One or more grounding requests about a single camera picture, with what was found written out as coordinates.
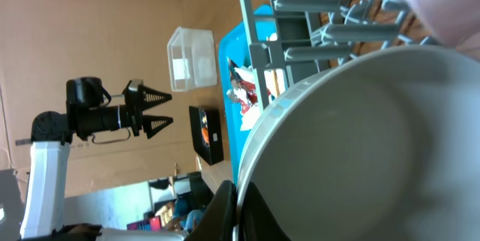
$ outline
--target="transparent plastic bin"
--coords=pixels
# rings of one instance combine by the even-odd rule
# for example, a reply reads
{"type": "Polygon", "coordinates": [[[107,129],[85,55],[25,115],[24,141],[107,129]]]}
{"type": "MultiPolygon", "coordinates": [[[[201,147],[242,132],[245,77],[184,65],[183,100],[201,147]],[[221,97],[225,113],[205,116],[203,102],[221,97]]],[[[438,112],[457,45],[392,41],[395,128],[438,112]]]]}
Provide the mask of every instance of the transparent plastic bin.
{"type": "Polygon", "coordinates": [[[166,50],[172,91],[186,92],[217,84],[212,31],[178,27],[166,50]]]}

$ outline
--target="white bowl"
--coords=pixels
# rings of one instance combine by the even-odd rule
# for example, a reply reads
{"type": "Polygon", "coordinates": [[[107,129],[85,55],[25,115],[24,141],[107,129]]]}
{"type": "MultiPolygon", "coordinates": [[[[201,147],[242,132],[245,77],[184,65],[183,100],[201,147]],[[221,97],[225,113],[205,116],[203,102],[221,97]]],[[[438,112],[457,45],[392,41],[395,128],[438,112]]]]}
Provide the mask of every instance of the white bowl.
{"type": "Polygon", "coordinates": [[[238,174],[238,214],[254,182],[291,240],[478,240],[480,63],[396,47],[307,78],[238,174]]]}

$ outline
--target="dish rack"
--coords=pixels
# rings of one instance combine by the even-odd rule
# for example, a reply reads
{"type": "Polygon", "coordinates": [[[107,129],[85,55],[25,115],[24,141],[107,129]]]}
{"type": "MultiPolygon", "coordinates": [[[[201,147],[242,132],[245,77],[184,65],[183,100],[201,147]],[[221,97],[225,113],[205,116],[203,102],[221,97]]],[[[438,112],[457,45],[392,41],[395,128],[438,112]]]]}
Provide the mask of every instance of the dish rack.
{"type": "Polygon", "coordinates": [[[437,44],[430,36],[421,41],[402,34],[401,28],[410,9],[405,0],[240,0],[247,35],[247,44],[256,84],[260,109],[269,105],[264,72],[281,69],[286,87],[357,58],[353,52],[358,44],[382,42],[380,49],[404,44],[437,44]],[[370,18],[375,2],[382,11],[395,13],[393,23],[377,23],[370,18]],[[255,5],[271,5],[273,14],[254,14],[255,5]],[[272,22],[277,40],[257,35],[256,23],[272,22]]]}

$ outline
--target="pink object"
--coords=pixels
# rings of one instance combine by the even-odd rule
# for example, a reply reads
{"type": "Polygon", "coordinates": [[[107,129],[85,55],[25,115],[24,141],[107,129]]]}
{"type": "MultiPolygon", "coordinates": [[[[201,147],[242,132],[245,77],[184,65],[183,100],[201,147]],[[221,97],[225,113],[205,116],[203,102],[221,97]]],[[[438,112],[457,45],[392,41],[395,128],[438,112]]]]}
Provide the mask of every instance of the pink object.
{"type": "Polygon", "coordinates": [[[447,46],[480,47],[480,0],[407,0],[433,36],[447,46]]]}

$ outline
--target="cable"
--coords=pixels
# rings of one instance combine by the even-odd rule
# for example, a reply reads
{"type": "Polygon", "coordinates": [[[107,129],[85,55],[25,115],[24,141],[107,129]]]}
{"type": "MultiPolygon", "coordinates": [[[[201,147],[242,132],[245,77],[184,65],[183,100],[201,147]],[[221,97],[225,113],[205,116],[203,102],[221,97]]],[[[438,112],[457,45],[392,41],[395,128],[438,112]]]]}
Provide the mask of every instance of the cable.
{"type": "Polygon", "coordinates": [[[91,142],[93,144],[108,144],[108,143],[118,143],[118,142],[126,141],[126,140],[130,139],[130,136],[132,134],[130,133],[130,129],[128,129],[128,128],[125,128],[125,129],[128,131],[128,137],[125,138],[125,139],[108,140],[108,141],[104,141],[104,142],[101,142],[101,143],[97,143],[97,142],[95,142],[95,134],[93,134],[93,137],[91,138],[91,142]]]}

